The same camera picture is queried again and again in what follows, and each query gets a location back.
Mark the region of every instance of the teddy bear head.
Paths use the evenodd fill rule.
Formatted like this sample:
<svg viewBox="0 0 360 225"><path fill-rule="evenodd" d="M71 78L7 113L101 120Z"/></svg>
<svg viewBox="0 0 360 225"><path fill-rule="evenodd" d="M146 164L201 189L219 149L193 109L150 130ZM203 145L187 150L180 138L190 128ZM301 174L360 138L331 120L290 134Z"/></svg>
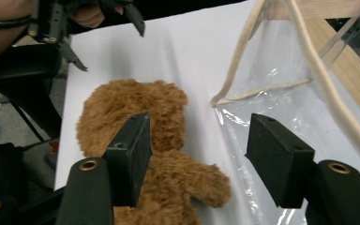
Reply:
<svg viewBox="0 0 360 225"><path fill-rule="evenodd" d="M153 152L184 145L186 94L173 83L112 81L98 87L83 104L77 139L86 157L100 157L127 119L150 113Z"/></svg>

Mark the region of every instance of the bracelet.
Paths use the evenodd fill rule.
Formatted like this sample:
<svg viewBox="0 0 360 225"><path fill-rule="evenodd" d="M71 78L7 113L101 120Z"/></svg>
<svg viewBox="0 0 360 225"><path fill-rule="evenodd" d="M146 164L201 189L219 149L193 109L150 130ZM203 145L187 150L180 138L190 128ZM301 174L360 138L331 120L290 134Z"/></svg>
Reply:
<svg viewBox="0 0 360 225"><path fill-rule="evenodd" d="M14 21L4 21L4 22L0 22L0 29L8 29L8 28L14 28L14 27L19 27L19 26L24 26L26 24L30 23L30 17L24 17L24 18L20 18L18 20L14 20Z"/></svg>

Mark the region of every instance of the teddy bear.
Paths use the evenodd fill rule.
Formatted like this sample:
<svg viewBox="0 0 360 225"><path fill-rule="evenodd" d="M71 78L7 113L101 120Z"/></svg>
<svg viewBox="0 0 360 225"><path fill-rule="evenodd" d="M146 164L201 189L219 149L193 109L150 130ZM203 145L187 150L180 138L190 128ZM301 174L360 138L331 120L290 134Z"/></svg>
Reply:
<svg viewBox="0 0 360 225"><path fill-rule="evenodd" d="M150 112L151 150L137 207L114 207L115 225L200 224L191 198L222 207L230 179L216 165L181 152L185 144L186 94L173 83L111 81L84 102L77 139L86 157L101 157L127 119Z"/></svg>

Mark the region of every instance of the clear plastic bag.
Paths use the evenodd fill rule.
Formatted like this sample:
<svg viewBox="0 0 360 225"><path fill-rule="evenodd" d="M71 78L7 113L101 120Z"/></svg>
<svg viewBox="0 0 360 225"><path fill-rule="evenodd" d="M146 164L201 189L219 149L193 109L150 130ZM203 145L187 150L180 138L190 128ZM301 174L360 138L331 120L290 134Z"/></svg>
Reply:
<svg viewBox="0 0 360 225"><path fill-rule="evenodd" d="M257 1L211 101L255 224L307 224L307 203L277 208L244 156L252 113L278 120L316 150L316 162L334 159L360 172L360 107L330 69L346 43L339 32L316 52L301 18L293 0Z"/></svg>

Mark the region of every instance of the white surface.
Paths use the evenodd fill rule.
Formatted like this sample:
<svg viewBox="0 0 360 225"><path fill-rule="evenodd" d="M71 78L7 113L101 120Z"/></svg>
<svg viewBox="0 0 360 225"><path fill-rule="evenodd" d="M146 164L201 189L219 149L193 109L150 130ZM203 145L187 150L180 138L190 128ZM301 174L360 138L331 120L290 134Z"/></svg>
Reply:
<svg viewBox="0 0 360 225"><path fill-rule="evenodd" d="M146 22L145 37L131 24L73 37L72 48L88 67L70 66L55 188L64 186L73 163L83 158L75 125L83 102L101 84L134 78L176 83L188 95L184 151L216 163L232 179L232 198L221 209L196 203L202 224L251 224L245 194L221 134L210 98L224 82L241 28L255 0Z"/></svg>

